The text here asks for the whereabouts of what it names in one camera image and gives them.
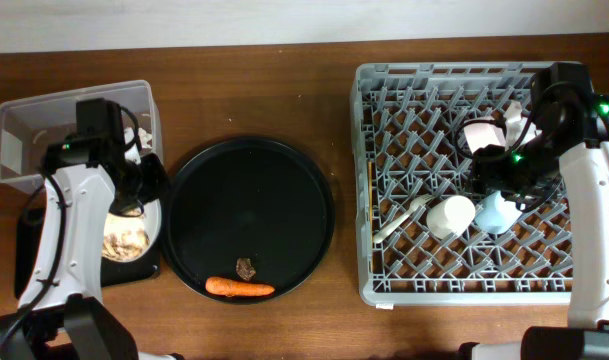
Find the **light blue cup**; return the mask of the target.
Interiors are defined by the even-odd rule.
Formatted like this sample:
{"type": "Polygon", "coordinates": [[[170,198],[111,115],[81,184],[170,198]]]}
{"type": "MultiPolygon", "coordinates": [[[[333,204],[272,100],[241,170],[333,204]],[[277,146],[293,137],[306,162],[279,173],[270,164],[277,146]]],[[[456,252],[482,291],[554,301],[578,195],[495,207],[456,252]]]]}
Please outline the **light blue cup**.
{"type": "Polygon", "coordinates": [[[507,201],[500,191],[495,191],[476,205],[474,222],[482,231],[500,235],[507,232],[521,215],[515,202],[507,201]]]}

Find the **grey plate with food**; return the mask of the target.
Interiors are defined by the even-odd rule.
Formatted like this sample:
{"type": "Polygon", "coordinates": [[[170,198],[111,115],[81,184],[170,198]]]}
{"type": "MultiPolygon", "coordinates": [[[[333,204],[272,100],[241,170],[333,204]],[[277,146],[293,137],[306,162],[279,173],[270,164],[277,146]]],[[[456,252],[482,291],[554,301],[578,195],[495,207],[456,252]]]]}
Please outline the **grey plate with food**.
{"type": "Polygon", "coordinates": [[[128,263],[143,257],[152,249],[162,225],[159,200],[132,210],[124,216],[108,214],[104,226],[102,256],[108,260],[128,263]]]}

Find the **white paper cup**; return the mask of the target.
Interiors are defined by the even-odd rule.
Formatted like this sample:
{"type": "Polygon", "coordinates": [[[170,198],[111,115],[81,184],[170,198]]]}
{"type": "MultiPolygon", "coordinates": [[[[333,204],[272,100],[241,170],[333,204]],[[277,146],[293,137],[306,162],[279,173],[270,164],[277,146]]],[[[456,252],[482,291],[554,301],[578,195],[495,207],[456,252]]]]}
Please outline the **white paper cup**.
{"type": "Polygon", "coordinates": [[[473,222],[476,214],[473,202],[462,195],[454,195],[431,208],[426,225],[439,239],[450,235],[460,236],[473,222]]]}

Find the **white plastic fork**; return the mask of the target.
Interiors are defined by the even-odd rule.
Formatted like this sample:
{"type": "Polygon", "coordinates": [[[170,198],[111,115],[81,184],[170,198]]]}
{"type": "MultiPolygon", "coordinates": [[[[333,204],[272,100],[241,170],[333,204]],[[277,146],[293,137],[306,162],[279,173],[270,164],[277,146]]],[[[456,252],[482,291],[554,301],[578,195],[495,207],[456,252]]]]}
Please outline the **white plastic fork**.
{"type": "Polygon", "coordinates": [[[433,197],[429,194],[424,194],[413,199],[409,205],[409,208],[400,216],[395,218],[389,224],[384,226],[377,234],[373,237],[373,243],[382,243],[394,230],[400,227],[409,216],[411,216],[418,208],[428,204],[433,200],[433,197]]]}

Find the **orange carrot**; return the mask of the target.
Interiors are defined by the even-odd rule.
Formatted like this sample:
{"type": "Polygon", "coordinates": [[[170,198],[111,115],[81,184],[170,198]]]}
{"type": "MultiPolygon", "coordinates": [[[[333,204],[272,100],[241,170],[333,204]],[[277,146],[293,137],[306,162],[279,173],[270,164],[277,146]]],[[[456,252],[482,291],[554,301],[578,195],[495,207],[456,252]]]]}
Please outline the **orange carrot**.
{"type": "Polygon", "coordinates": [[[205,283],[208,293],[226,297],[261,297],[275,292],[275,288],[265,284],[234,281],[222,277],[210,277],[205,283]]]}

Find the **brown food scrap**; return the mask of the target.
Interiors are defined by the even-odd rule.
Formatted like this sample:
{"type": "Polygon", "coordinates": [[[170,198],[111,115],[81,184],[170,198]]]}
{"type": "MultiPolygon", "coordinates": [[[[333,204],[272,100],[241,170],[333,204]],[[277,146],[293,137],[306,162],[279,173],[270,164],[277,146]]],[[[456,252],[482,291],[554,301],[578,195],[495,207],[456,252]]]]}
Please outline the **brown food scrap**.
{"type": "Polygon", "coordinates": [[[250,282],[256,275],[256,269],[253,267],[249,258],[238,258],[236,262],[236,273],[242,280],[250,282]]]}

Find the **wooden chopstick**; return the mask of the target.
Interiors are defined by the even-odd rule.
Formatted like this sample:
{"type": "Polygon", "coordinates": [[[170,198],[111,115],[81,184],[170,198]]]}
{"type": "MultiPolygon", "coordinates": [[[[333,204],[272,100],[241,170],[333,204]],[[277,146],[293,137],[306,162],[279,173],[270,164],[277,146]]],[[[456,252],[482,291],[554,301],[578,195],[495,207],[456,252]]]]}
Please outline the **wooden chopstick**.
{"type": "Polygon", "coordinates": [[[368,219],[369,225],[372,231],[373,227],[373,163],[367,162],[367,175],[368,175],[368,219]]]}

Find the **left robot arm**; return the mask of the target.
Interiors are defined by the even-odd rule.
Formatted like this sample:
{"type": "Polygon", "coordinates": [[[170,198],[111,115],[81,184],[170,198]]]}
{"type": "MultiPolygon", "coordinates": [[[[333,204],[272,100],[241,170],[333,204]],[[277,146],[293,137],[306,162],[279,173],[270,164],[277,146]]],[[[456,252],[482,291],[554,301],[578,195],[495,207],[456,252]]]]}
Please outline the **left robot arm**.
{"type": "Polygon", "coordinates": [[[142,359],[101,300],[105,220],[158,199],[168,185],[155,154],[91,137],[49,146],[39,250],[18,310],[0,316],[0,359],[142,359]]]}

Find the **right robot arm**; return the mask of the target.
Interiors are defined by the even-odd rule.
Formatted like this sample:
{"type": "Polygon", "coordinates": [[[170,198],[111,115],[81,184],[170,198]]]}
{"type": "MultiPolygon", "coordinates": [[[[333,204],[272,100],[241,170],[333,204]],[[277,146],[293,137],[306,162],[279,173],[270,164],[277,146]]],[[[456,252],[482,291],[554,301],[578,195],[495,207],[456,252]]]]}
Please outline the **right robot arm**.
{"type": "Polygon", "coordinates": [[[524,213],[566,189],[573,287],[564,327],[532,326],[521,340],[464,343],[460,359],[609,359],[609,95],[593,90],[586,65],[555,62],[530,80],[532,108],[506,147],[461,150],[472,186],[534,198],[524,213]]]}

